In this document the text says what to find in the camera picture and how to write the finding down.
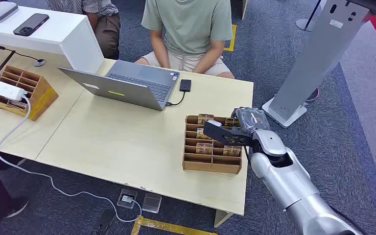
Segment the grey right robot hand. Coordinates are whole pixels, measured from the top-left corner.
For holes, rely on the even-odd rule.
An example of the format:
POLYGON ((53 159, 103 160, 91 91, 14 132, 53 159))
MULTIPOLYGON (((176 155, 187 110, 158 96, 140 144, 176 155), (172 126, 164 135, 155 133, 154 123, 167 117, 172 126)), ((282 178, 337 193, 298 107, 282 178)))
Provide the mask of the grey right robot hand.
POLYGON ((240 131, 251 135, 256 130, 270 130, 270 124, 263 110, 251 107, 234 108, 232 118, 237 118, 240 131))

